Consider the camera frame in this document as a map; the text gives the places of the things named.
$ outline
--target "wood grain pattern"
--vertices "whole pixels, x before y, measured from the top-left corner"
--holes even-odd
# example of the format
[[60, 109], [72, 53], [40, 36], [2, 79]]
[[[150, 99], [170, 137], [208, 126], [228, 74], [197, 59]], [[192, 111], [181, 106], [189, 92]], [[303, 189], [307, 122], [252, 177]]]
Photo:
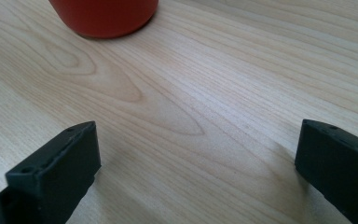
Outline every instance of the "wood grain pattern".
[[294, 168], [302, 119], [358, 135], [358, 1], [161, 0], [82, 38], [0, 0], [0, 190], [96, 120], [103, 168], [68, 223], [349, 223]]

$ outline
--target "wooden surface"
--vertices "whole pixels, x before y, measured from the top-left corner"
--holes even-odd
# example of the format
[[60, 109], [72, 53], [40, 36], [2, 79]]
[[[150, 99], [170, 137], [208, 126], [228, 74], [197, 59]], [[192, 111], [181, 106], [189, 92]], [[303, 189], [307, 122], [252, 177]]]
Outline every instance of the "wooden surface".
[[302, 119], [358, 135], [358, 0], [161, 0], [101, 41], [0, 0], [0, 190], [97, 122], [103, 168], [68, 223], [348, 223], [295, 171]]

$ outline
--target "wooden table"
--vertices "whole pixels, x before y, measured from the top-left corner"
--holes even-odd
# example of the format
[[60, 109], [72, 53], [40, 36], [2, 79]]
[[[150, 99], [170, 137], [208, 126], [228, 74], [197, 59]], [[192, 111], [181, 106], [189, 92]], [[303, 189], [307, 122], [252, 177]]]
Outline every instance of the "wooden table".
[[97, 122], [103, 168], [68, 223], [348, 223], [295, 170], [302, 119], [358, 135], [358, 0], [161, 0], [112, 40], [0, 0], [0, 190]]

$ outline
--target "red container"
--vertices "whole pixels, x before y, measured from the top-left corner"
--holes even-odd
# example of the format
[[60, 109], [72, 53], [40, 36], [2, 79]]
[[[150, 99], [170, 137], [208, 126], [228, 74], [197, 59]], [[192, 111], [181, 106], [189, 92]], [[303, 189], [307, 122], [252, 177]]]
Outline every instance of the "red container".
[[110, 38], [141, 28], [158, 0], [49, 0], [62, 21], [76, 33]]

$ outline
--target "red object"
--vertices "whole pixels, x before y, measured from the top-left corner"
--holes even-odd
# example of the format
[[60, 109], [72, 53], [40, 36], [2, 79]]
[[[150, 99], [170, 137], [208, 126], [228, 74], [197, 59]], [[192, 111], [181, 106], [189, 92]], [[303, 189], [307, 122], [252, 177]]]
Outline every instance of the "red object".
[[49, 0], [62, 21], [76, 33], [110, 38], [141, 28], [158, 0]]

